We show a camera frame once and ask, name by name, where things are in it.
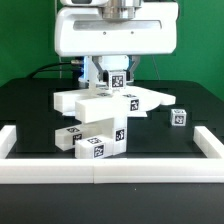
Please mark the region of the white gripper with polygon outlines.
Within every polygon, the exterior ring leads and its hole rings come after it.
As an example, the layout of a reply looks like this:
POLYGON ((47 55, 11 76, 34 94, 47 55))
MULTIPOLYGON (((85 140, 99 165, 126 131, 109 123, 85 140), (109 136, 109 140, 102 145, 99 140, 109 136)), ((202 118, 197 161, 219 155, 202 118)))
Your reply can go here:
POLYGON ((177 44, 178 4, 149 2, 131 20, 104 19, 100 7, 63 7, 56 19, 55 51, 61 57, 93 56, 98 79, 108 81, 101 56, 129 55, 126 81, 134 81, 136 55, 170 54, 177 44))

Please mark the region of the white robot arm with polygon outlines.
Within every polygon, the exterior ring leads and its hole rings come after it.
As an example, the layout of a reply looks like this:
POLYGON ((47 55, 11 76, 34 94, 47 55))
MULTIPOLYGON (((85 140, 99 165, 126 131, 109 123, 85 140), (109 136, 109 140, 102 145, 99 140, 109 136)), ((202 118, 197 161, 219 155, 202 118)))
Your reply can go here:
POLYGON ((177 45, 175 1, 60 0, 54 47, 61 57, 82 57, 91 86, 108 87, 122 75, 132 82, 142 55, 170 54, 177 45))

